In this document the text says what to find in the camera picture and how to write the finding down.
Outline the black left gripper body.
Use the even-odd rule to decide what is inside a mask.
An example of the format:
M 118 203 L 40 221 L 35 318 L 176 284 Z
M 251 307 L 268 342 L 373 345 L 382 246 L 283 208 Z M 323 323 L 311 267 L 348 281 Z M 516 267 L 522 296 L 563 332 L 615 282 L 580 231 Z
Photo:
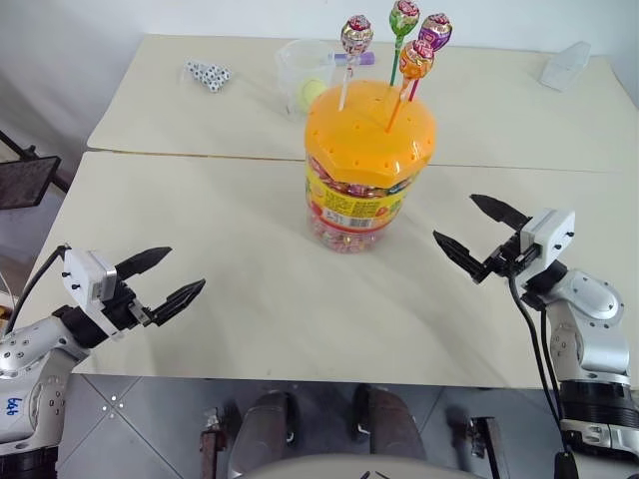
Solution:
M 118 281 L 111 299 L 103 302 L 102 313 L 118 331 L 147 326 L 152 322 L 151 311 L 137 299 L 134 291 L 123 281 Z

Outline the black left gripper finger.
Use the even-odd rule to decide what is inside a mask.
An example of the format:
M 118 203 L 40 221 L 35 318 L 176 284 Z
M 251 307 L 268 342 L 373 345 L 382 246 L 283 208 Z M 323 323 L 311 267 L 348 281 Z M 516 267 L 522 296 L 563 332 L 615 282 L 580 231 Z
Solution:
M 133 275 L 142 274 L 155 267 L 172 249 L 169 246 L 158 246 L 145 249 L 115 266 L 120 280 L 126 280 Z
M 161 326 L 181 313 L 201 293 L 205 284 L 206 281 L 200 279 L 174 291 L 163 304 L 152 310 L 151 322 Z

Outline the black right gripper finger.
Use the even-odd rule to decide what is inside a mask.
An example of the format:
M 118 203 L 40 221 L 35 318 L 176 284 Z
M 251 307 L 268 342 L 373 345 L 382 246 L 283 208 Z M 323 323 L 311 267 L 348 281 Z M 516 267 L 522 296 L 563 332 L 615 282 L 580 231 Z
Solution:
M 496 198 L 480 194 L 469 197 L 492 220 L 503 223 L 514 231 L 520 231 L 531 220 L 531 217 Z
M 433 231 L 435 242 L 444 254 L 457 266 L 463 269 L 475 283 L 481 283 L 488 275 L 485 265 L 475 259 L 461 243 L 438 231 Z

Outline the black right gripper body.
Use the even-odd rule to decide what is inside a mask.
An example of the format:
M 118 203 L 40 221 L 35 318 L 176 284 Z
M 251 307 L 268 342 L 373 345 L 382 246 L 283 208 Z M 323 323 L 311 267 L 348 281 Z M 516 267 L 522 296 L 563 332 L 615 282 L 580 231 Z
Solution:
M 517 277 L 541 255 L 541 246 L 533 243 L 521 245 L 521 233 L 515 233 L 504 244 L 498 246 L 483 262 L 479 281 L 484 281 L 492 273 L 500 277 Z

